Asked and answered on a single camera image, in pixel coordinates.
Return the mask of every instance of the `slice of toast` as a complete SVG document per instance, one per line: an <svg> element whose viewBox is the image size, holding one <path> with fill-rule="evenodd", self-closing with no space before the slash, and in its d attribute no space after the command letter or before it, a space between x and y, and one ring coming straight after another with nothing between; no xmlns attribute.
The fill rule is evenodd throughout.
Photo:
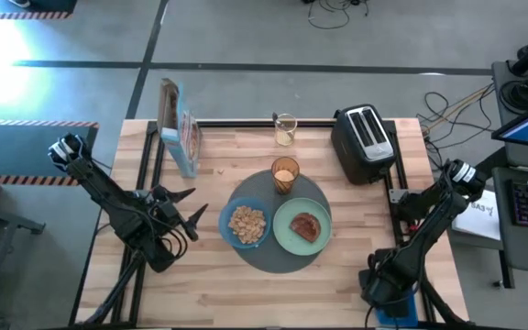
<svg viewBox="0 0 528 330"><path fill-rule="evenodd" d="M299 234L302 238L313 243L321 234L321 225L319 220L312 214L297 214L291 222L291 229Z"/></svg>

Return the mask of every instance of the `glass cup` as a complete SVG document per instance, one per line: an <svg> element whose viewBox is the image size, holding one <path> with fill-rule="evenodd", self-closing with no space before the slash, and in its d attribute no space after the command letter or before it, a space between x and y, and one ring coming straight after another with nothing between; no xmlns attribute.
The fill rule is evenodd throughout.
<svg viewBox="0 0 528 330"><path fill-rule="evenodd" d="M290 146L294 142L294 133L297 129L297 118L289 114L279 115L274 122L274 139L281 146Z"/></svg>
<svg viewBox="0 0 528 330"><path fill-rule="evenodd" d="M299 177L299 164L289 157L281 157L272 163L272 178L279 194L291 192L292 185Z"/></svg>

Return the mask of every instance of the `butcher block tabletop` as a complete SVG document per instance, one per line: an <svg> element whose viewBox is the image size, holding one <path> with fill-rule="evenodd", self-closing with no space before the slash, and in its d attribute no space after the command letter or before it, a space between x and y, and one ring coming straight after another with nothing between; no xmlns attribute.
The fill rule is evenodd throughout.
<svg viewBox="0 0 528 330"><path fill-rule="evenodd" d="M430 186L433 176L418 121L392 120L409 188ZM111 177L124 190L136 186L147 125L148 120L126 120L123 124ZM199 240L190 242L186 255L165 271L156 273L147 267L137 326L363 327L369 306L360 298L358 272L368 268L368 254L394 246L384 182L362 186L349 183L332 147L329 127L298 127L296 139L288 147L275 144L274 129L268 127L212 127L202 128L202 132L197 178L182 178L165 151L159 181L171 191L196 188L177 205L185 217L209 203L197 228ZM150 185L158 139L154 137L146 187ZM221 238L217 221L235 188L250 175L270 169L282 156L296 159L301 174L323 191L331 208L332 236L309 266L274 274L248 265ZM394 166L391 174L398 187ZM102 214L99 226L107 221ZM97 235L77 322L89 317L116 284L123 251L123 243L111 228ZM457 315L468 319L446 235L439 238L425 262L430 282ZM125 315L133 282L126 292ZM419 317L424 319L421 296L416 294L415 300ZM368 325L377 325L374 313Z"/></svg>

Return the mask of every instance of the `toaster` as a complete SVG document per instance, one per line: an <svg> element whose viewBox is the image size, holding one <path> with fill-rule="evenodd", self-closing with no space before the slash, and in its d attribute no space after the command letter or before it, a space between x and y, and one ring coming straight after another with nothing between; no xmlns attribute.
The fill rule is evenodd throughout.
<svg viewBox="0 0 528 330"><path fill-rule="evenodd" d="M347 179L353 184L373 183L384 177L395 155L382 119L371 104L335 113L331 141Z"/></svg>

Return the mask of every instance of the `concrete floor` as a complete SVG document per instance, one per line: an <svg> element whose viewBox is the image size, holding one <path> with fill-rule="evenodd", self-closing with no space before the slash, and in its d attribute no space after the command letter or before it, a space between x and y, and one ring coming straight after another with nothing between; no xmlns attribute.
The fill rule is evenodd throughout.
<svg viewBox="0 0 528 330"><path fill-rule="evenodd" d="M137 84L144 78L139 67L160 0L81 0L67 20L0 21L0 119L98 121L93 154L111 164L130 101L136 105L139 96L135 118L156 117L161 78L182 83L189 106L203 118L263 117L272 111L331 116L362 103L374 104L385 117L410 117L427 114L424 93L437 91L453 103L490 77L401 74L401 68L489 69L528 43L528 1L368 4L368 16L363 6L351 7L346 27L320 30L307 24L308 7L299 0L170 0L149 55L153 62L380 66L386 73L149 70ZM318 24L343 19L313 13ZM13 66L18 60L48 67ZM95 68L102 64L112 69ZM483 108L498 127L494 95ZM482 118L476 106L462 115L485 125ZM448 129L440 126L432 134ZM474 132L458 126L441 143ZM446 149L444 157L477 163L499 146L482 134ZM18 236L0 277L0 313L13 329L66 325L99 207L79 187L6 186L0 204L48 224L43 236ZM528 273L515 274L517 289L496 291L490 287L500 277L495 252L460 245L453 250L470 319L528 329Z"/></svg>

